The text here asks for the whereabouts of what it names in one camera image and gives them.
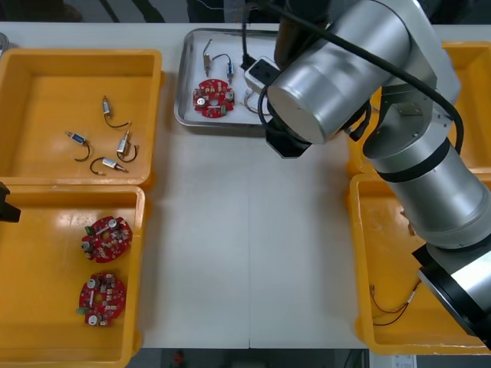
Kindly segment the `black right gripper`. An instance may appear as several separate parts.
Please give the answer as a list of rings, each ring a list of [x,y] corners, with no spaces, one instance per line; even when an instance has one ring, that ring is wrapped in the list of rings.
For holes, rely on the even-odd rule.
[[[296,137],[285,125],[276,123],[269,124],[265,129],[265,138],[283,159],[297,159],[311,146]]]

